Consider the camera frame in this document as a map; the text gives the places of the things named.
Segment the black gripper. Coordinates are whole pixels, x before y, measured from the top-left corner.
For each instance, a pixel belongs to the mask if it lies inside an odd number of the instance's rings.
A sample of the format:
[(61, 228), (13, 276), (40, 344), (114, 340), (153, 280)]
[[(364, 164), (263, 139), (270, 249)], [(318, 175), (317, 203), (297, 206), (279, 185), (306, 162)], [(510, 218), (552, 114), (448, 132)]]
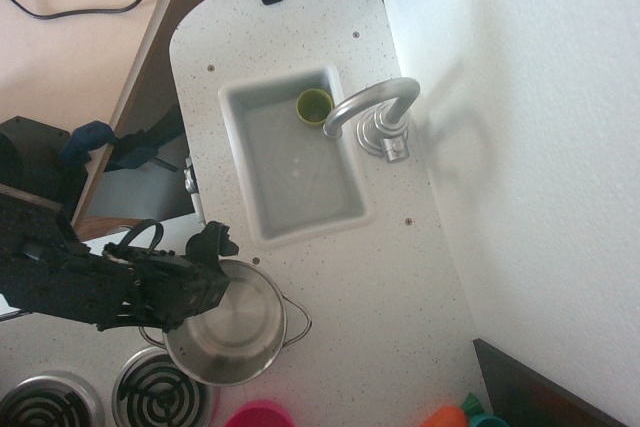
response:
[(208, 222), (187, 241), (185, 255), (172, 250), (106, 246), (103, 257), (125, 267), (129, 279), (119, 312), (102, 328), (171, 331), (186, 319), (218, 307), (230, 284), (220, 258), (238, 255), (229, 230), (223, 223)]

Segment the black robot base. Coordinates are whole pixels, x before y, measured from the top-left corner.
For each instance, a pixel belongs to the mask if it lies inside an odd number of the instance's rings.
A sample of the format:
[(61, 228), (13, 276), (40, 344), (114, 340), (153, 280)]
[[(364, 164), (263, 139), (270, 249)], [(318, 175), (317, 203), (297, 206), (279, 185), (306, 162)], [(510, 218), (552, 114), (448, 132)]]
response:
[(61, 204), (72, 220), (88, 173), (84, 165), (60, 160), (69, 138), (67, 131), (21, 116), (1, 123), (1, 183)]

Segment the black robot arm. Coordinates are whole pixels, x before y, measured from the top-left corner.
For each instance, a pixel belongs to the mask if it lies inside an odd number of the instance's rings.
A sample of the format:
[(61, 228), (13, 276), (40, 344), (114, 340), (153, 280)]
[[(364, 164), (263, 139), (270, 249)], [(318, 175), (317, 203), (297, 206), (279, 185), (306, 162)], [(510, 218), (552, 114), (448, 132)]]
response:
[(146, 219), (91, 253), (59, 204), (1, 188), (1, 293), (7, 304), (94, 325), (174, 330), (216, 308), (230, 283), (221, 260), (238, 246), (212, 221), (178, 255), (158, 247), (164, 228)]

